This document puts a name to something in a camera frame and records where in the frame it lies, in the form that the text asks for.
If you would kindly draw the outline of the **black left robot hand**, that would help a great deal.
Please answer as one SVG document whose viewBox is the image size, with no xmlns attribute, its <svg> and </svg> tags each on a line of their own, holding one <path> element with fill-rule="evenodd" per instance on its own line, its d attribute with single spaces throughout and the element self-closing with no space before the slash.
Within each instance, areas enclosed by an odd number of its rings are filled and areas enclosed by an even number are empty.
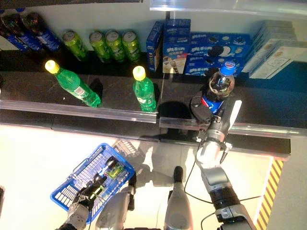
<svg viewBox="0 0 307 230">
<path fill-rule="evenodd" d="M 106 176 L 100 176 L 98 173 L 96 173 L 93 177 L 93 180 L 88 182 L 87 186 L 83 187 L 77 193 L 69 207 L 69 213 L 71 213 L 78 204 L 84 206 L 89 212 L 91 212 L 94 207 L 95 199 L 105 189 L 104 182 L 106 180 Z"/>
</svg>

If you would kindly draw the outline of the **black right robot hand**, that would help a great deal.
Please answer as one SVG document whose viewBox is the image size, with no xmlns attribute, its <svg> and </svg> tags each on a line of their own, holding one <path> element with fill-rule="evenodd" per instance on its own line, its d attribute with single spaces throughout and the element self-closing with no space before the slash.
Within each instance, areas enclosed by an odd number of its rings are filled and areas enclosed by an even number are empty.
<svg viewBox="0 0 307 230">
<path fill-rule="evenodd" d="M 193 115 L 201 124 L 217 123 L 216 130 L 228 132 L 236 121 L 242 105 L 241 100 L 234 97 L 226 98 L 217 108 L 214 114 L 207 105 L 203 103 L 202 95 L 196 95 L 191 99 L 190 108 Z"/>
</svg>

